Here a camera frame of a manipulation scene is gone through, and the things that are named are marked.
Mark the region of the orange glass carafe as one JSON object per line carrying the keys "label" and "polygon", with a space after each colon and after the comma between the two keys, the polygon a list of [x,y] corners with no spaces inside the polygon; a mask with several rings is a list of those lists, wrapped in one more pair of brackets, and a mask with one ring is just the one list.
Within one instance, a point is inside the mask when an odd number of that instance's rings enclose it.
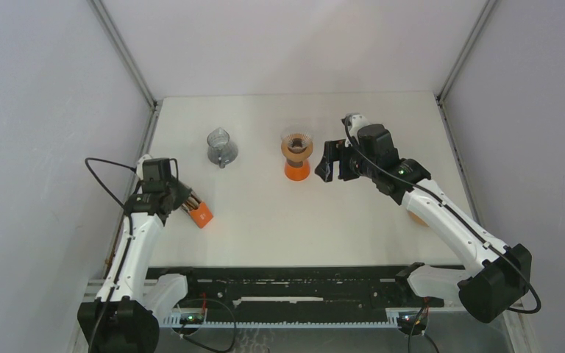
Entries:
{"label": "orange glass carafe", "polygon": [[303,181],[310,176],[310,163],[308,160],[303,160],[302,162],[286,160],[284,173],[289,180],[295,182]]}

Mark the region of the clear ribbed glass dripper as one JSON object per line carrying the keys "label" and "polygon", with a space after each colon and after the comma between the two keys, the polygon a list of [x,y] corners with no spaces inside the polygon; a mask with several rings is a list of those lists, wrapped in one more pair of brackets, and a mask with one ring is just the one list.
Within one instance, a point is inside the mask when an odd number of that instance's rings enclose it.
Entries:
{"label": "clear ribbed glass dripper", "polygon": [[313,133],[304,125],[292,125],[281,134],[282,146],[295,154],[304,152],[313,142]]}

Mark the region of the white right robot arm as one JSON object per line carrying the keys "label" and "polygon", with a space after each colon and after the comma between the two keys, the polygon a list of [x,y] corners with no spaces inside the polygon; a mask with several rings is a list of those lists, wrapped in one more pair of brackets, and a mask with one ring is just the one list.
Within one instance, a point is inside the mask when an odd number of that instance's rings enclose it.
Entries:
{"label": "white right robot arm", "polygon": [[512,311],[525,315],[542,309],[530,282],[532,255],[522,244],[508,246],[474,222],[447,198],[430,172],[413,159],[399,158],[395,148],[365,156],[346,140],[329,140],[315,169],[331,182],[333,165],[340,180],[367,177],[383,194],[419,218],[453,251],[461,270],[414,263],[396,276],[400,303],[414,306],[424,297],[462,305],[483,323]]}

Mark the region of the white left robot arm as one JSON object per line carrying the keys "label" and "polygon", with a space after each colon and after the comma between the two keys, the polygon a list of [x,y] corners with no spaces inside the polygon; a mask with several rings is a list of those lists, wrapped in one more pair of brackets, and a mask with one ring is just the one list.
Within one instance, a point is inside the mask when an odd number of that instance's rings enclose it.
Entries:
{"label": "white left robot arm", "polygon": [[89,352],[154,352],[160,325],[178,302],[196,304],[201,288],[183,275],[168,275],[144,292],[152,251],[166,220],[191,189],[177,178],[140,181],[124,206],[117,260],[92,302],[79,306],[77,320]]}

